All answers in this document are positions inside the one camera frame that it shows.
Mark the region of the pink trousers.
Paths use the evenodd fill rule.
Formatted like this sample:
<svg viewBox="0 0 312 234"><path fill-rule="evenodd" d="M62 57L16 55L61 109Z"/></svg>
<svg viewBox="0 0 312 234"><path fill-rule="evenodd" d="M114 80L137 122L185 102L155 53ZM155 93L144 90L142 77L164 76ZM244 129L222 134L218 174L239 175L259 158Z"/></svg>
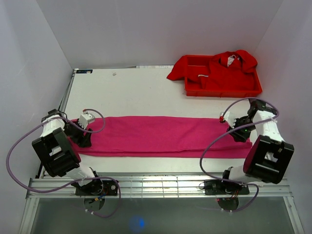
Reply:
<svg viewBox="0 0 312 234"><path fill-rule="evenodd" d="M73 145L76 152L99 157L199 158L206 147L226 132L216 118L127 116L97 118L91 146Z"/></svg>

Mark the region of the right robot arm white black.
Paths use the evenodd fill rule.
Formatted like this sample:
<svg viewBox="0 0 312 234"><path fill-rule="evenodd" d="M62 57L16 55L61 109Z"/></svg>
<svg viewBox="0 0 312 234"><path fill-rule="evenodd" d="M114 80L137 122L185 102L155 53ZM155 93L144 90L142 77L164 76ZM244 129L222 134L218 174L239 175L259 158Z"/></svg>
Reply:
<svg viewBox="0 0 312 234"><path fill-rule="evenodd" d="M221 190L231 194L238 182L264 182L278 184L283 179L294 153L294 146L281 136L275 117L278 111L262 100L251 100L247 115L235 117L225 111L220 122L228 124L227 131L235 142L246 142L253 130L257 139L247 154L243 165L226 169L220 181Z"/></svg>

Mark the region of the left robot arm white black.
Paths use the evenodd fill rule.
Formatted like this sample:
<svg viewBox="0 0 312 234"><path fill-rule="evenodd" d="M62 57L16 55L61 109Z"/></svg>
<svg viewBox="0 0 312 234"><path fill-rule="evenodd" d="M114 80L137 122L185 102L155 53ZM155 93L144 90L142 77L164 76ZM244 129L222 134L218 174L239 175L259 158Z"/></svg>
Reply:
<svg viewBox="0 0 312 234"><path fill-rule="evenodd" d="M104 185L96 171L81 164L74 147L92 146L93 130L88 125L95 120L93 114L83 111L71 124L65 120L65 113L53 109L41 119L42 134L32 141L37 156L51 177L67 176L74 181L73 187L87 195L103 194Z"/></svg>

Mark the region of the red trousers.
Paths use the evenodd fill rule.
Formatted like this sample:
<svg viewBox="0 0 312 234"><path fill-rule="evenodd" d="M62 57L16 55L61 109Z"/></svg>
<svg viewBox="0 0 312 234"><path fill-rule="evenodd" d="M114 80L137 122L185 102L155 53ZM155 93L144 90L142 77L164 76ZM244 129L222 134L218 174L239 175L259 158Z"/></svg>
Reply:
<svg viewBox="0 0 312 234"><path fill-rule="evenodd" d="M214 56L184 55L173 66L168 80L186 79L202 90L247 91L255 87L257 60L245 50Z"/></svg>

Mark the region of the red plastic bin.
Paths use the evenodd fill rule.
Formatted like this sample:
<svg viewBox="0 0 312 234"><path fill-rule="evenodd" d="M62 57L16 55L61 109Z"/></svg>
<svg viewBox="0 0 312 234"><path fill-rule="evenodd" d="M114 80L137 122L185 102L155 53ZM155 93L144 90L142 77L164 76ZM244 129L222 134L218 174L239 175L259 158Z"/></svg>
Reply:
<svg viewBox="0 0 312 234"><path fill-rule="evenodd" d="M255 97L262 93L262 87L257 75L257 72L254 74L255 78L255 87L252 90L225 90L225 91L209 91L202 90L198 85L190 83L184 79L184 87L187 96L193 97L219 97L219 98L245 98L245 97Z"/></svg>

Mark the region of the blue label sticker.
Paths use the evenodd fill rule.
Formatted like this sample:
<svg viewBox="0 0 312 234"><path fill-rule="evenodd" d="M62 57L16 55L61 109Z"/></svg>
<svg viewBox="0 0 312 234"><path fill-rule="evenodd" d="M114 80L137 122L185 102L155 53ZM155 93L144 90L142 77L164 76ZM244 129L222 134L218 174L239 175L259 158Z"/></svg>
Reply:
<svg viewBox="0 0 312 234"><path fill-rule="evenodd" d="M93 72L92 69L77 69L76 74L91 74Z"/></svg>

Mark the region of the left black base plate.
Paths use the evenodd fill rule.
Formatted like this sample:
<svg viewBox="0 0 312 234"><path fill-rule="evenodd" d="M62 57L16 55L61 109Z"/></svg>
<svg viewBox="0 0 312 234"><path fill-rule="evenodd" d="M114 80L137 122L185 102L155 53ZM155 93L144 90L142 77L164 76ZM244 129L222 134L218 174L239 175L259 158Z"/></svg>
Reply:
<svg viewBox="0 0 312 234"><path fill-rule="evenodd" d="M112 180L92 180L86 185L80 186L77 182L73 183L75 195L80 196L116 196L118 193L117 183Z"/></svg>

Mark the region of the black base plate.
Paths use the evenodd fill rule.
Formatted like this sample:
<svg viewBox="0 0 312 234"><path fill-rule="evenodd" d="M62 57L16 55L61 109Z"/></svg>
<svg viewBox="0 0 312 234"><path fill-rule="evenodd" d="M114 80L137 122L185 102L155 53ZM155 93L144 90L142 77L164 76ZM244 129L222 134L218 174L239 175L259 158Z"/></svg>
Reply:
<svg viewBox="0 0 312 234"><path fill-rule="evenodd" d="M77 182L73 183L75 195L80 196L116 196L118 193L117 183L112 180L92 180L86 185L80 186Z"/></svg>
<svg viewBox="0 0 312 234"><path fill-rule="evenodd" d="M237 183L224 182L221 180L205 180L205 195L249 195L248 187L244 187Z"/></svg>

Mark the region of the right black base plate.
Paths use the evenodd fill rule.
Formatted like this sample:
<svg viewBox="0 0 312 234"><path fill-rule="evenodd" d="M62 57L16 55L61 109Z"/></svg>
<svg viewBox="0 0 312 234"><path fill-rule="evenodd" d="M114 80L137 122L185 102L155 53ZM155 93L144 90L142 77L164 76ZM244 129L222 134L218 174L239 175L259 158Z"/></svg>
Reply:
<svg viewBox="0 0 312 234"><path fill-rule="evenodd" d="M205 180L205 195L249 195L248 187L244 187L237 183L224 182L221 180Z"/></svg>

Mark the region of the aluminium rail frame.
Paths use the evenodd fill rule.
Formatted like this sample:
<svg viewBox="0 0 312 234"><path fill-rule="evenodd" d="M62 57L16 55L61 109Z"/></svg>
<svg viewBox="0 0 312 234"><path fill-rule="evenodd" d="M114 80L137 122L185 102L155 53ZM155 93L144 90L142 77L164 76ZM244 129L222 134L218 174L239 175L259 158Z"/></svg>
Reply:
<svg viewBox="0 0 312 234"><path fill-rule="evenodd" d="M115 175L121 195L89 204L74 188L27 195L21 234L302 234L288 182L250 187L240 211L206 195L201 174Z"/></svg>

